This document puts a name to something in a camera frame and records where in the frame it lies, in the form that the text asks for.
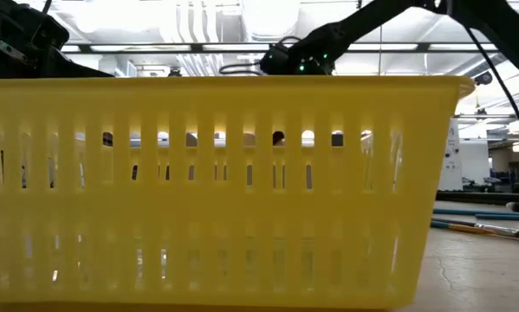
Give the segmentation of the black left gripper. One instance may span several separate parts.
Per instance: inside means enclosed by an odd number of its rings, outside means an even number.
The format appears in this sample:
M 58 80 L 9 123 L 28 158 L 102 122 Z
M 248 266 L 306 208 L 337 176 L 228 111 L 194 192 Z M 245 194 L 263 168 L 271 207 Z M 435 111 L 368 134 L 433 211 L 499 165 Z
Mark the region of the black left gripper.
M 0 79 L 112 77 L 73 62 L 58 49 L 39 49 L 31 42 L 50 3 L 46 0 L 44 9 L 36 10 L 26 3 L 0 0 Z

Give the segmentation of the yellow slotted plastic basket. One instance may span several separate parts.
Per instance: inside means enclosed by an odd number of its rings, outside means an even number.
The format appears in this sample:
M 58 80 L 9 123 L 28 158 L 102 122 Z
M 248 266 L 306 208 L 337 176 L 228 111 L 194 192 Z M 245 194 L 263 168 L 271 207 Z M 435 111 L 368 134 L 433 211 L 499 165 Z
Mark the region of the yellow slotted plastic basket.
M 0 80 L 0 305 L 414 300 L 459 76 Z

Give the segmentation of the white background machine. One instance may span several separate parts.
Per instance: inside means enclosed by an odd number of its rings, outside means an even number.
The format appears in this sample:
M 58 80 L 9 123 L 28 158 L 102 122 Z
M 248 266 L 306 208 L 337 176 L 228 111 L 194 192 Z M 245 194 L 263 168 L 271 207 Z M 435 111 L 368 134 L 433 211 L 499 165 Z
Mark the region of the white background machine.
M 456 119 L 451 119 L 448 128 L 444 158 L 438 184 L 439 191 L 453 192 L 463 190 L 463 177 L 459 152 L 460 139 L 458 122 Z

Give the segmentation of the thin blue paintbrush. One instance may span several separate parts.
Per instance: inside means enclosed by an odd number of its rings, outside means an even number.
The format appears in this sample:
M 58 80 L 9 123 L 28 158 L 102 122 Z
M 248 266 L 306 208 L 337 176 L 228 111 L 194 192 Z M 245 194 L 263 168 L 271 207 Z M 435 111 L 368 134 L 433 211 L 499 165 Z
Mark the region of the thin blue paintbrush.
M 492 220 L 511 220 L 511 221 L 519 221 L 519 214 L 476 214 L 475 218 L 477 219 L 492 219 Z
M 454 209 L 433 209 L 433 214 L 447 214 L 447 215 L 499 215 L 499 216 L 519 216 L 519 212 L 502 212 L 502 211 L 479 211 L 479 210 L 454 210 Z

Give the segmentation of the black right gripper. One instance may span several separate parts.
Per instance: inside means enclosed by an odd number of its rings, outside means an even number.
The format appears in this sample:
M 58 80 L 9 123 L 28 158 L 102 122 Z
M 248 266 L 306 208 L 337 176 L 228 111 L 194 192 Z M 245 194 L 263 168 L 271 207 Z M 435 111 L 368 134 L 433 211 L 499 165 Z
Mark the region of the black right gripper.
M 301 40 L 287 46 L 287 37 L 270 44 L 268 51 L 259 62 L 266 75 L 332 75 L 334 60 L 318 42 Z

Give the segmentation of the black aluminium rig frame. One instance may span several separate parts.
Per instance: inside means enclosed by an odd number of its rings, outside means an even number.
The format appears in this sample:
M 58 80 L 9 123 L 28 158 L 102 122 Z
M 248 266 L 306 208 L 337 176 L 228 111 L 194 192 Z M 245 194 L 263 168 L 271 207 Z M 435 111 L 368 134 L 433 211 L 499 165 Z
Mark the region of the black aluminium rig frame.
M 519 193 L 438 191 L 436 200 L 486 205 L 506 205 L 509 202 L 519 203 Z

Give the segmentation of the blue paintbrush gold ferrule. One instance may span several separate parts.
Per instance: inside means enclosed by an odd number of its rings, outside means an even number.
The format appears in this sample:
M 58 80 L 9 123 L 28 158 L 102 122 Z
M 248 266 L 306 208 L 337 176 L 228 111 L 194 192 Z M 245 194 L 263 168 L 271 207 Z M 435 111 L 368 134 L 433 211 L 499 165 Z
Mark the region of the blue paintbrush gold ferrule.
M 488 224 L 454 221 L 454 220 L 448 220 L 448 219 L 442 219 L 442 218 L 433 218 L 431 220 L 431 228 L 519 239 L 519 230 L 518 229 L 512 229 L 512 228 L 506 228 L 506 227 L 488 225 Z

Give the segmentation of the black overhead crossbar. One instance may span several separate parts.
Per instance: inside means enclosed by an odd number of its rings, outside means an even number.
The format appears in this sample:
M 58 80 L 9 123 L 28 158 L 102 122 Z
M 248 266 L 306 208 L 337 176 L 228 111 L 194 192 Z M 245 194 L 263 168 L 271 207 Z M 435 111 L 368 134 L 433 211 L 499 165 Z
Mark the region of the black overhead crossbar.
M 135 44 L 93 44 L 72 43 L 62 48 L 64 54 L 259 54 L 266 52 L 271 43 L 217 42 L 217 43 L 135 43 Z M 476 53 L 474 43 L 447 42 L 358 42 L 351 44 L 347 53 Z

